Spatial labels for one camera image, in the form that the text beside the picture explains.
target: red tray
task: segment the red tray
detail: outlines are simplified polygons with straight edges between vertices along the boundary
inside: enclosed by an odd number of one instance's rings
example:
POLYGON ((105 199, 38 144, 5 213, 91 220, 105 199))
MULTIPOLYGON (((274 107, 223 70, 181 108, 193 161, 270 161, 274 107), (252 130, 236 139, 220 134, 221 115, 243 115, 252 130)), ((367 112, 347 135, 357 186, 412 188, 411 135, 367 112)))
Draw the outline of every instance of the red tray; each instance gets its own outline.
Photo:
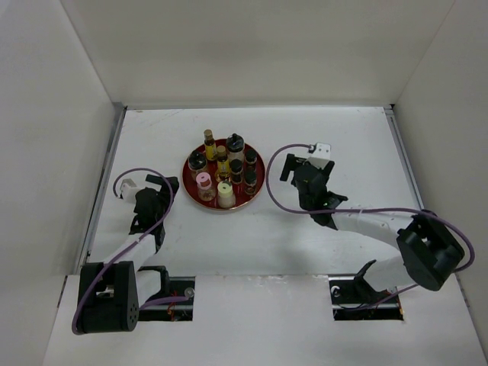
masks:
MULTIPOLYGON (((215 140, 215 143, 217 146, 220 145, 225 146, 226 139, 215 140)), ((249 144, 246 144, 246 147, 244 148, 244 153, 248 149, 253 149, 253 148, 249 144)), ((205 145, 203 144, 200 145, 198 148, 196 148, 196 150, 200 151, 205 155, 205 145)), ((242 182, 240 185, 233 185, 234 194, 236 195, 236 206, 234 207, 231 208, 220 207, 219 204, 217 203, 217 196, 215 196, 215 198, 212 201, 208 201, 208 202, 202 201, 198 197, 197 182, 191 178, 190 168, 188 167, 188 159, 185 160, 185 165, 183 165, 183 177, 182 177, 183 186, 185 187, 185 190, 193 199, 193 201, 211 210, 234 210, 238 207, 244 206, 245 204, 252 201, 258 195, 265 182, 265 171, 266 171, 265 163, 262 161, 262 158, 259 155, 258 150, 256 150, 256 152, 258 153, 258 158, 256 161, 256 178, 257 178, 256 194, 253 196, 248 196, 246 193, 244 193, 244 186, 245 186, 244 182, 242 182)), ((214 184, 214 187, 217 190, 218 183, 217 180, 215 179, 215 172, 217 171, 217 162, 207 162, 207 164, 208 164, 208 172, 210 173, 210 176, 212 178, 212 183, 214 184)))

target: bottle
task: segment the bottle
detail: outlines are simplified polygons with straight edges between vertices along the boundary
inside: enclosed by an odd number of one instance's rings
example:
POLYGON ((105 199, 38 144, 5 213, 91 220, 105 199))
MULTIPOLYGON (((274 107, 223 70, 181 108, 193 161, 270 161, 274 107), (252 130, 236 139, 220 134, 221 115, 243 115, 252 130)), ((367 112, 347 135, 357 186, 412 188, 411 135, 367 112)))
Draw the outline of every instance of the bottle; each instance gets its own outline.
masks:
POLYGON ((207 160, 204 154, 198 150, 193 151, 188 157, 188 167, 190 168, 191 178, 195 181, 198 173, 208 172, 207 160))
POLYGON ((231 208, 236 206, 236 195, 229 181, 222 181, 217 186, 217 202, 222 208, 231 208))
POLYGON ((202 201, 212 201, 215 198, 215 187, 212 185, 212 178, 208 173, 200 173, 197 175, 198 197, 202 201))
POLYGON ((256 162, 258 161, 258 153, 254 149, 249 149, 246 151, 246 167, 256 171, 256 162))
POLYGON ((239 159, 244 162, 244 139, 237 133, 233 133, 226 140, 227 151, 229 152, 229 160, 239 159))
POLYGON ((235 185, 242 183, 242 163, 238 159, 230 162, 230 180, 235 185))
POLYGON ((244 174, 244 182, 246 183, 246 186, 244 187, 244 193, 246 193, 249 196, 252 196, 256 193, 256 172, 252 169, 246 170, 246 173, 244 174))
POLYGON ((205 137, 205 156, 209 162, 213 162, 217 159, 217 146, 215 145, 214 135, 212 130, 204 131, 205 137))
POLYGON ((218 181, 225 181, 230 176, 229 160, 226 148, 223 146, 217 147, 217 173, 215 175, 218 181))

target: yellow cap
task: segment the yellow cap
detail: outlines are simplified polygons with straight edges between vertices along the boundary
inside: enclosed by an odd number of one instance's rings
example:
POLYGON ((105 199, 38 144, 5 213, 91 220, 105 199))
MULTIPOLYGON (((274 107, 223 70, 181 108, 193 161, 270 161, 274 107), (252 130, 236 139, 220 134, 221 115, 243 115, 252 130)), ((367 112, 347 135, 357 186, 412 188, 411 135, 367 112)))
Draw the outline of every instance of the yellow cap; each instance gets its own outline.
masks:
POLYGON ((219 183, 217 186, 217 190, 219 192, 219 196, 222 198, 227 198, 233 195, 232 185, 229 183, 229 181, 221 181, 221 183, 219 183))

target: pink lid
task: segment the pink lid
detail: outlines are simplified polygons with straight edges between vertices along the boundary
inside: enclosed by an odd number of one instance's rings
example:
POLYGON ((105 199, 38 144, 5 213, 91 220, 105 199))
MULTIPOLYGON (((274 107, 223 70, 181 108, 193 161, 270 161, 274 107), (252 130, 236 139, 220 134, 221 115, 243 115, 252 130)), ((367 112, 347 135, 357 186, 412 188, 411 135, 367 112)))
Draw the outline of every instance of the pink lid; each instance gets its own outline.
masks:
POLYGON ((200 173, 197 175, 197 186, 206 191, 212 187, 212 179, 208 173, 200 173))

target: bottle cap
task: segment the bottle cap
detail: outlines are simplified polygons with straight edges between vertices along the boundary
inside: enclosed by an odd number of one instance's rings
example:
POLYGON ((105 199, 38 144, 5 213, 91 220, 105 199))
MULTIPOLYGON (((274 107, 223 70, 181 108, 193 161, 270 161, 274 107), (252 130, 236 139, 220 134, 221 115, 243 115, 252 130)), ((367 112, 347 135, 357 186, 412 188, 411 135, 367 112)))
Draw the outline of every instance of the bottle cap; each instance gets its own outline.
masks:
POLYGON ((233 133, 226 140, 227 149, 232 153, 238 153, 244 149, 244 139, 237 133, 233 133))
POLYGON ((205 155, 198 150, 193 151, 188 158, 188 166, 193 170, 202 169, 206 164, 205 155))
POLYGON ((204 136, 206 140, 212 140, 214 138, 214 135, 212 134, 212 130, 205 130, 204 136))
POLYGON ((227 156, 226 148, 224 146, 217 147, 217 158, 221 158, 223 156, 227 156))
POLYGON ((258 153, 254 149, 249 149, 246 151, 246 161, 254 162, 258 157, 258 153))
POLYGON ((242 162, 239 159, 234 159, 230 162, 230 171, 232 173, 239 173, 242 170, 242 162))
POLYGON ((196 180, 197 180, 197 186, 200 189, 203 189, 204 191, 212 187, 212 179, 210 178, 210 174, 206 172, 199 173, 197 175, 196 180))
POLYGON ((229 181, 221 181, 221 183, 219 183, 217 186, 217 190, 219 192, 219 196, 222 198, 227 198, 233 195, 232 185, 229 183, 229 181))
POLYGON ((254 170, 247 170, 244 174, 244 180, 248 185, 253 185, 256 183, 256 172, 254 170))

